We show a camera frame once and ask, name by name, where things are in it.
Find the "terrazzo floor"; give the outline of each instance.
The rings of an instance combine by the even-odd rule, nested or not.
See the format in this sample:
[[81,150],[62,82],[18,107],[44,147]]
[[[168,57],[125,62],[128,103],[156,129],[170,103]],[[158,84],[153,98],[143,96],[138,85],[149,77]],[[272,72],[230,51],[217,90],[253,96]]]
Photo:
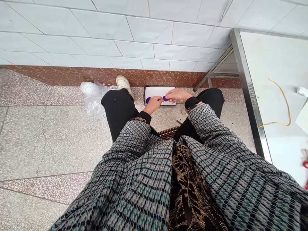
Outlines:
[[[132,91],[141,111],[143,88]],[[242,90],[222,92],[221,121],[255,152]],[[177,126],[186,118],[182,107],[161,107],[151,125]],[[112,144],[106,120],[87,117],[78,87],[49,86],[6,69],[0,69],[0,129],[0,230],[48,229]]]

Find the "sneaker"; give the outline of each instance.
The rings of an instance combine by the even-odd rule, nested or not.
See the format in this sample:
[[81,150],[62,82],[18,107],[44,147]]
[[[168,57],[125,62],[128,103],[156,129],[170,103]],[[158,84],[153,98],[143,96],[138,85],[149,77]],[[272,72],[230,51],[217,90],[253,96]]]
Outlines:
[[118,75],[116,78],[116,84],[118,85],[119,90],[122,88],[126,88],[130,93],[130,95],[133,97],[133,99],[135,99],[135,96],[131,91],[131,87],[129,85],[129,81],[127,80],[127,78],[125,78],[123,75]]

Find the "yellow cord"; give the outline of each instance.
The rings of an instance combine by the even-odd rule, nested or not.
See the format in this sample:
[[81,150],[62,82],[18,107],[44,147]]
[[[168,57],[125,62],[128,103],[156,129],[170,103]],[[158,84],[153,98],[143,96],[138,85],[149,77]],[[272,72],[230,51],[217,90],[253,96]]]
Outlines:
[[282,94],[283,94],[283,97],[284,97],[285,100],[286,100],[287,107],[288,107],[288,114],[289,114],[289,124],[286,125],[286,124],[282,124],[282,123],[278,123],[278,122],[272,122],[272,123],[269,123],[269,124],[261,125],[261,126],[259,126],[258,128],[261,128],[261,127],[264,127],[264,126],[268,126],[268,125],[272,125],[272,124],[280,124],[280,125],[283,125],[283,126],[290,126],[290,125],[291,125],[291,113],[290,113],[290,107],[289,107],[289,103],[288,103],[288,100],[287,100],[287,98],[286,98],[286,95],[285,95],[283,89],[279,86],[278,83],[276,83],[274,80],[271,80],[271,81],[272,81],[274,84],[276,84],[276,85],[280,88],[280,90],[281,90],[281,92],[282,92]]

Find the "white tile wall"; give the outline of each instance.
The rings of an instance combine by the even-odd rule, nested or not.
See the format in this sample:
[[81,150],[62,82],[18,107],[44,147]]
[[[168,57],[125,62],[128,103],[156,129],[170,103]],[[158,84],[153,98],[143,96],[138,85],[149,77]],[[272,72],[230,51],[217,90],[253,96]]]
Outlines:
[[127,16],[135,42],[171,44],[173,22]]
[[49,53],[85,54],[85,52],[70,37],[36,34],[23,35]]
[[141,58],[142,67],[144,70],[159,70],[159,71],[169,71],[169,60],[161,59],[144,59]]
[[308,28],[308,7],[298,5],[270,32],[298,36]]
[[218,26],[228,0],[202,0],[196,23]]
[[194,72],[208,72],[215,63],[204,63],[204,62],[197,62],[195,68],[193,69]]
[[37,4],[96,10],[91,0],[34,0]]
[[109,57],[115,68],[122,69],[143,69],[139,58]]
[[0,31],[41,33],[5,2],[0,2]]
[[72,55],[85,67],[114,68],[108,57],[90,55]]
[[77,37],[71,39],[88,55],[122,56],[114,40]]
[[32,53],[51,66],[83,67],[76,59],[67,54]]
[[233,0],[219,26],[235,27],[251,3],[252,0]]
[[213,29],[213,26],[174,22],[172,44],[205,47]]
[[126,17],[93,11],[71,10],[93,38],[133,41]]
[[[299,1],[0,1],[0,64],[206,72],[233,27],[308,38]],[[236,72],[234,56],[218,71]]]
[[6,51],[46,52],[19,33],[0,32],[0,48]]
[[152,43],[115,41],[123,57],[154,58]]
[[156,59],[210,62],[217,49],[154,44]]
[[215,27],[205,47],[227,49],[231,45],[231,29]]
[[151,18],[195,23],[201,0],[149,0]]
[[149,17],[147,0],[93,0],[98,11]]
[[236,27],[269,32],[295,7],[280,0],[254,0]]
[[28,52],[0,51],[0,58],[16,65],[50,66],[48,63]]
[[170,61],[170,71],[188,71],[192,72],[197,62],[190,62],[190,61]]
[[44,34],[89,36],[69,9],[13,2],[8,4]]

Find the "leg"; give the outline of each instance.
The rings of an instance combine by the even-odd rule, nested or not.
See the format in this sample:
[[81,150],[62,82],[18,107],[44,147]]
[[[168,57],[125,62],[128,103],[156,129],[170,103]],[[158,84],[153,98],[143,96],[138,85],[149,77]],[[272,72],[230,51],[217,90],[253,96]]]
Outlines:
[[[139,112],[135,108],[133,97],[125,88],[108,91],[101,103],[106,111],[112,141],[115,142],[126,122],[137,116]],[[159,136],[152,127],[151,134]]]
[[[216,113],[217,117],[220,118],[222,105],[225,102],[221,90],[217,88],[206,89],[197,96],[197,99],[203,103],[208,104]],[[191,138],[194,138],[196,141],[203,143],[188,118],[180,126],[179,130],[177,130],[173,138],[176,141],[179,141],[181,135],[187,135]]]

